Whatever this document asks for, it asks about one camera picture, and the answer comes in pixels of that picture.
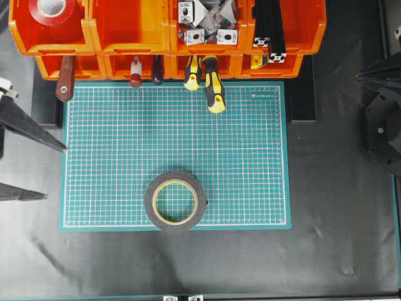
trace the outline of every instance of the red tape roll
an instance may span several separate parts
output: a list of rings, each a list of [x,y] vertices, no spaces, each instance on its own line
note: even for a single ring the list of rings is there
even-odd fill
[[[77,0],[29,0],[29,12],[58,41],[74,41],[82,36]]]

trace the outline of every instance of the yellow and black screwdriver handle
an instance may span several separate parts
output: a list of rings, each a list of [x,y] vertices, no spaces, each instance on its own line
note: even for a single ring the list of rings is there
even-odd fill
[[[226,109],[226,91],[220,80],[217,57],[207,55],[203,58],[203,64],[206,66],[205,94],[207,106],[209,111],[218,114]]]
[[[201,57],[193,55],[189,57],[188,64],[185,68],[184,87],[190,91],[196,91],[201,86]]]

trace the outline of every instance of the roll of tape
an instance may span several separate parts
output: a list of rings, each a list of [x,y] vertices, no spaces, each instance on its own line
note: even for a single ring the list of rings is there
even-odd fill
[[[157,206],[159,192],[171,184],[181,184],[189,189],[194,197],[194,206],[188,217],[180,221],[170,221],[160,214]],[[161,230],[180,233],[197,225],[206,210],[207,199],[200,182],[182,171],[172,171],[162,174],[150,183],[145,194],[145,209],[152,223]]]
[[[58,41],[74,41],[82,35],[77,0],[29,0],[29,13]]]

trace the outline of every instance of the screwdriver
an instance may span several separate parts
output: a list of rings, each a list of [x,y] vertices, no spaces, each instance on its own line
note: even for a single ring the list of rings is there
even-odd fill
[[[131,63],[130,85],[132,88],[139,88],[142,84],[142,63],[138,56],[135,56]]]
[[[185,68],[184,87],[190,91],[196,91],[201,86],[201,57],[197,55],[190,56]]]
[[[220,80],[217,56],[207,55],[203,59],[206,66],[205,94],[209,111],[218,114],[226,109],[226,92]]]
[[[160,86],[164,81],[162,56],[155,55],[153,59],[152,81],[155,86]]]

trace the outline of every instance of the grid lines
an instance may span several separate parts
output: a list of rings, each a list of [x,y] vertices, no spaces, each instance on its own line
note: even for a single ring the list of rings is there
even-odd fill
[[[206,193],[195,228],[288,228],[283,86],[269,84],[226,85],[227,111],[216,115],[203,89],[77,83],[66,107],[61,229],[156,229],[143,197],[173,170]]]

